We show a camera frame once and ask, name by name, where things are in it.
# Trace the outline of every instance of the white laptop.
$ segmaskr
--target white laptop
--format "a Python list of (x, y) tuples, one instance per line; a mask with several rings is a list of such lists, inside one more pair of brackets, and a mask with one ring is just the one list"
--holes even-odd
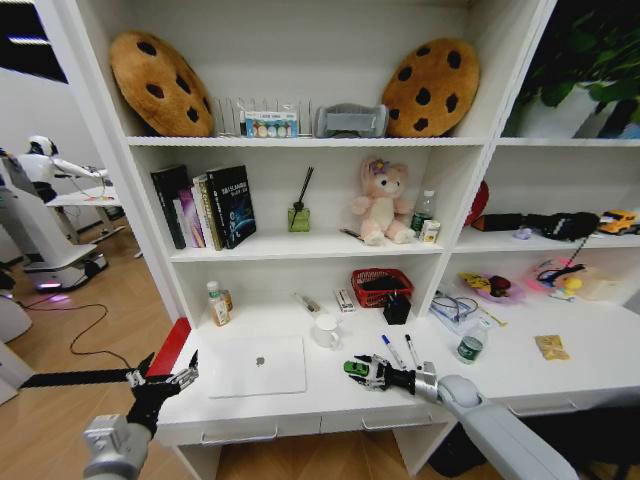
[(209, 398), (302, 393), (307, 390), (302, 337), (232, 338), (200, 350)]

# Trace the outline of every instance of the black book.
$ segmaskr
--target black book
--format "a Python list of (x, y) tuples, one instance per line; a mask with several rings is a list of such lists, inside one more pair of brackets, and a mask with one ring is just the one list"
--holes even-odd
[(151, 172), (153, 186), (158, 193), (158, 199), (162, 206), (164, 218), (167, 220), (167, 226), (173, 239), (173, 244), (179, 250), (185, 248), (185, 238), (182, 235), (180, 224), (178, 223), (178, 214), (176, 212), (173, 200), (180, 198), (178, 191), (183, 188), (189, 188), (189, 177), (187, 176), (187, 167), (184, 165), (174, 165), (172, 167), (163, 168)]
[(224, 244), (231, 249), (256, 231), (247, 169), (216, 168), (207, 171), (209, 193), (216, 211), (216, 226), (224, 236)]

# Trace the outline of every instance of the cookie pillow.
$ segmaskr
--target cookie pillow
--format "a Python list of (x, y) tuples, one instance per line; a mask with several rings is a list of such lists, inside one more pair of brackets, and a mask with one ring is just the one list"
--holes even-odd
[(389, 108), (387, 135), (437, 137), (471, 107), (480, 77), (473, 47), (439, 38), (405, 58), (382, 94)]
[(160, 135), (211, 134), (207, 90), (171, 45), (149, 33), (124, 32), (111, 44), (109, 60), (127, 103)]

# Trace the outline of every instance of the white mug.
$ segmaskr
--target white mug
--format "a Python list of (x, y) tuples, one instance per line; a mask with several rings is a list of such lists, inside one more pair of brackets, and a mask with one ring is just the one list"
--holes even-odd
[(316, 317), (315, 324), (311, 329), (313, 339), (321, 347), (336, 350), (340, 347), (340, 336), (337, 332), (339, 323), (335, 317), (321, 313)]

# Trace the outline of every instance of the white desk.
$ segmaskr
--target white desk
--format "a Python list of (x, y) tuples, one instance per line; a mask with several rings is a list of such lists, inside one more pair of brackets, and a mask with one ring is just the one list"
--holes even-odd
[(67, 217), (63, 207), (94, 207), (96, 209), (106, 233), (103, 233), (91, 243), (99, 243), (125, 228), (114, 226), (106, 212), (106, 208), (122, 206), (118, 199), (118, 194), (113, 187), (93, 187), (85, 189), (84, 191), (58, 195), (46, 205), (56, 212), (56, 215), (66, 230), (65, 233), (71, 241), (76, 244), (80, 241), (78, 232), (69, 220), (69, 217)]
[[(337, 308), (329, 294), (321, 303), (334, 312)], [(344, 315), (344, 346), (332, 352), (313, 342), (310, 320), (292, 299), (265, 300), (258, 309), (255, 300), (245, 303), (241, 297), (234, 298), (232, 322), (218, 328), (203, 315), (174, 371), (186, 367), (193, 352), (206, 349), (214, 336), (302, 335), (307, 391), (212, 400), (207, 397), (208, 367), (201, 364), (201, 377), (162, 408), (157, 438), (176, 450), (195, 478), (204, 479), (215, 474), (223, 444), (393, 429), (409, 473), (416, 474), (456, 422), (440, 406), (397, 388), (367, 391), (343, 373), (343, 362), (354, 354), (378, 353), (391, 359), (380, 339), (382, 333), (408, 365), (413, 362), (403, 337), (411, 334), (420, 358), (433, 361), (441, 376), (457, 373), (470, 378), (487, 397), (518, 415), (589, 409), (624, 396), (640, 403), (639, 315), (614, 305), (582, 299), (571, 304), (543, 295), (531, 295), (519, 306), (482, 304), (509, 324), (495, 326), (476, 364), (464, 365), (454, 356), (459, 338), (431, 314), (423, 319), (411, 317), (406, 325), (388, 326), (379, 310), (359, 308)], [(571, 360), (543, 359), (533, 337), (546, 334), (561, 336)]]

